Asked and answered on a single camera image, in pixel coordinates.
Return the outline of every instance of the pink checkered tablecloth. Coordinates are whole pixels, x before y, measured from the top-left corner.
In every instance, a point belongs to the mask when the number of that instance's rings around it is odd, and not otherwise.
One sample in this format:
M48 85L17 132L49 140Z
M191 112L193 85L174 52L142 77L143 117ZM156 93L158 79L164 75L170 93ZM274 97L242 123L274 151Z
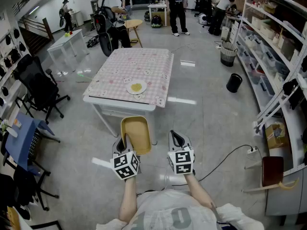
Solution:
M168 49L116 49L83 95L165 107L173 59L174 54ZM138 95L128 93L126 85L132 80L144 80L146 90Z

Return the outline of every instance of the wastebasket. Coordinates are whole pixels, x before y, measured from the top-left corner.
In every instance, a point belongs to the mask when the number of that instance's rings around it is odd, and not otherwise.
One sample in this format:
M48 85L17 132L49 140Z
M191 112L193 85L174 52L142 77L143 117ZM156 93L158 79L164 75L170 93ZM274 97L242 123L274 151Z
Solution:
M233 73L230 76L230 79L228 80L228 83L226 85L226 88L231 92L231 93L236 93L238 88L240 87L240 84L242 82L242 78L240 75Z
M236 45L223 42L221 47L221 62L227 67L232 67L237 53L238 48Z

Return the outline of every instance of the table leg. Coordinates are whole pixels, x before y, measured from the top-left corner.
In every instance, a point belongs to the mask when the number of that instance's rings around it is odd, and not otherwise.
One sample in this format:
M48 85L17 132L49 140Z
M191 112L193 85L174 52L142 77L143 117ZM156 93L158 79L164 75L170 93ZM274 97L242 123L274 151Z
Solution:
M157 145L158 141L155 136L155 125L154 125L154 112L145 112L145 117L149 126L149 133L153 145Z
M74 49L73 46L72 46L71 40L69 40L69 43L71 44L71 48L72 48L73 54L74 54L75 57L76 57L76 56L77 56L77 53L76 53L75 49Z
M166 8L164 8L164 26L167 26L167 21L166 21Z
M84 40L84 37L83 37L82 32L80 32L80 36L81 36L81 39L82 39L82 41L83 41L83 43L84 43L84 46L85 46L85 51L87 52L87 54L89 54L89 53L90 53L90 51L88 50L88 48L87 48L87 46L86 46L86 42L85 42L85 40Z
M68 55L67 55L67 53L66 53L66 50L64 49L64 47L61 47L61 50L62 50L62 53L63 53L65 59L68 61L68 65L71 66L71 69L72 69L72 71L74 72L76 69L73 68L72 63L71 63L71 61L69 60Z
M104 118L104 115L101 113L101 108L99 105L97 104L91 104L92 107L94 108L95 112L97 113L97 115L100 117L100 119L102 120L102 122L104 122L104 124L106 125L106 127L110 130L110 132L112 133L112 135L114 137L118 136L118 133L116 133L116 131L114 130L114 128L110 125L110 123Z
M56 59L54 58L53 53L52 53L52 52L50 52L50 51L48 51L48 53L49 53L49 55L50 55L50 57L51 57L51 59L52 59L52 61L53 61L54 65L55 65L55 66L56 66L56 68L58 69L58 71L59 71L59 72L63 72L63 71L61 71L61 70L60 70L59 65L58 65L58 63L57 63Z
M139 35L138 35L138 33L136 32L135 27L133 28L133 30L134 30L134 32L135 32L135 34L136 34L136 37L137 37L138 40L139 40L139 43L140 43L141 47L143 47L143 46L142 46L142 43L141 43L141 40L140 40L140 38L139 38Z
M152 21L152 8L149 8L149 19Z

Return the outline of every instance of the black trash can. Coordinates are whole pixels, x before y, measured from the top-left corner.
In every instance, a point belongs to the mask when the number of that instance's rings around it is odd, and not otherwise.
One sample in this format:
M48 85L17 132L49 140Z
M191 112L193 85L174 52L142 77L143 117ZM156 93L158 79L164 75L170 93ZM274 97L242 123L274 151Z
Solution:
M226 88L231 92L231 93L236 93L238 88L240 87L240 84L242 82L242 78L240 75L233 73L230 76L230 79L228 80L228 83L226 85Z

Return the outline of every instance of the plate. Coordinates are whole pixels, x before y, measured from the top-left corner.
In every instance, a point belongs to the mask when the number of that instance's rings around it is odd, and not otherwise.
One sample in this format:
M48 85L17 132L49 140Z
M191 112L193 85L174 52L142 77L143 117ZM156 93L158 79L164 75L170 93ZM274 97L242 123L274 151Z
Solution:
M141 85L141 89L138 91L134 91L132 87L136 87L136 84ZM147 88L147 83L144 80L132 80L130 83L126 85L126 90L130 94L140 94L143 93Z

